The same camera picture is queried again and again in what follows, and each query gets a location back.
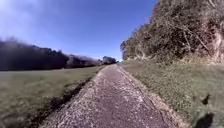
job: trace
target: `bush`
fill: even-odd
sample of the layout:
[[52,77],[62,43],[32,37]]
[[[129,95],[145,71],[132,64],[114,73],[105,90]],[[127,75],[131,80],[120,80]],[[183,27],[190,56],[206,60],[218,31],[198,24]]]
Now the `bush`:
[[121,44],[123,59],[172,61],[193,53],[220,62],[223,20],[223,0],[159,0],[150,22]]

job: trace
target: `treeline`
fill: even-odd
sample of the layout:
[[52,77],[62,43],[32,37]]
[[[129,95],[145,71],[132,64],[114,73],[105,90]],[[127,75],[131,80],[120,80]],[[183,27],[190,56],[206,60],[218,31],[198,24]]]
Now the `treeline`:
[[220,62],[223,17],[223,0],[159,0],[150,21],[121,44],[123,59],[165,61],[194,54]]
[[15,39],[0,40],[0,71],[84,68],[103,64],[101,60],[66,55],[61,51],[28,45]]

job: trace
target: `grassy verge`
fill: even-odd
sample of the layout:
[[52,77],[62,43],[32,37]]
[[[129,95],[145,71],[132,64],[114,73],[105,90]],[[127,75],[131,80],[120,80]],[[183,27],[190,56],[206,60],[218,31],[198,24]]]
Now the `grassy verge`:
[[99,70],[0,72],[0,127],[35,127]]
[[136,61],[121,66],[195,128],[224,126],[224,66]]

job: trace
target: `dark object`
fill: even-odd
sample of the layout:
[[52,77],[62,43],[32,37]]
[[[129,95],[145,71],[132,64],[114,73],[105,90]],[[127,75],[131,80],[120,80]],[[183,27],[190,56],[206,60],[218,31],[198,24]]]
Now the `dark object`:
[[205,99],[202,100],[203,105],[208,105],[208,100],[210,99],[210,94],[208,94]]
[[103,57],[103,64],[104,65],[110,65],[110,64],[115,64],[117,63],[115,58],[104,56]]
[[194,128],[210,128],[213,122],[213,113],[208,113],[197,121]]

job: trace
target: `tree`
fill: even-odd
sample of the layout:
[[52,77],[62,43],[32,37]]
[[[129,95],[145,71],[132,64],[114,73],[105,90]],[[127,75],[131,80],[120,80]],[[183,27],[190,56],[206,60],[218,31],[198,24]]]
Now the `tree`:
[[110,64],[115,64],[117,63],[115,58],[104,56],[103,57],[103,64],[104,65],[110,65]]

